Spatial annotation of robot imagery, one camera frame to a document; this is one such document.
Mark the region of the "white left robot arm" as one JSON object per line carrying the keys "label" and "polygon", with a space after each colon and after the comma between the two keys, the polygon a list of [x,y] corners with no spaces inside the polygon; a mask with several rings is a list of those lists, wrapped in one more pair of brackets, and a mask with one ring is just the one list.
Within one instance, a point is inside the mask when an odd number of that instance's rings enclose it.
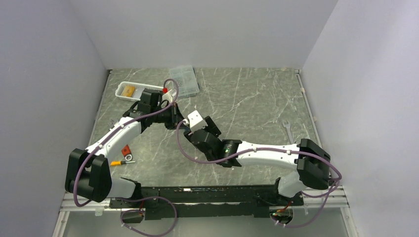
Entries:
{"label": "white left robot arm", "polygon": [[74,149],[68,160],[65,190],[88,201],[101,202],[120,198],[129,207],[138,206],[143,198],[137,181],[113,179],[110,164],[122,149],[154,123],[175,129],[184,119],[177,106],[177,97],[163,90],[145,89],[139,101],[123,113],[111,130],[85,149]]}

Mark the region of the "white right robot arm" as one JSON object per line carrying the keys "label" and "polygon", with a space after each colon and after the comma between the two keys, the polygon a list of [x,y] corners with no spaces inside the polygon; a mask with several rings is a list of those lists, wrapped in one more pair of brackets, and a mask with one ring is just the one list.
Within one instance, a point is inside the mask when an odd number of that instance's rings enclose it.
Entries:
{"label": "white right robot arm", "polygon": [[327,190],[330,186],[330,155],[310,139],[298,144],[264,145],[242,140],[220,140],[218,127],[200,115],[190,116],[176,127],[184,129],[184,137],[206,157],[201,164],[218,164],[226,168],[248,165],[277,166],[290,170],[279,177],[272,192],[278,205],[284,205],[296,194],[311,188]]}

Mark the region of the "white plastic basket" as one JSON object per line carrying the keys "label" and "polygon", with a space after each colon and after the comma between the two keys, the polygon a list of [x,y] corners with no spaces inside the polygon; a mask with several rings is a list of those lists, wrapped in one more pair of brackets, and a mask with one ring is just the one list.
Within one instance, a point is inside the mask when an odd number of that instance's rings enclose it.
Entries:
{"label": "white plastic basket", "polygon": [[[123,97],[121,96],[121,92],[123,90],[123,88],[126,85],[131,85],[135,87],[135,92],[133,94],[132,97]],[[143,83],[135,83],[135,82],[129,82],[129,81],[123,81],[121,82],[117,89],[115,90],[115,96],[121,100],[126,100],[126,101],[140,101],[140,97],[142,92],[145,89],[150,89],[150,90],[157,90],[157,91],[162,91],[163,87],[161,86],[154,86],[154,85],[149,85],[149,84],[143,84]]]}

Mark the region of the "gold credit card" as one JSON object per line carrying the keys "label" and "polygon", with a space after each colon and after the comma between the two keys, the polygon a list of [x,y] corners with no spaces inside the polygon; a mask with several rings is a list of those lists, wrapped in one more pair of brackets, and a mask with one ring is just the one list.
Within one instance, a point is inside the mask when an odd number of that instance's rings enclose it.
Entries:
{"label": "gold credit card", "polygon": [[126,85],[123,88],[120,95],[123,96],[123,97],[132,97],[134,92],[135,92],[135,87],[134,86]]}

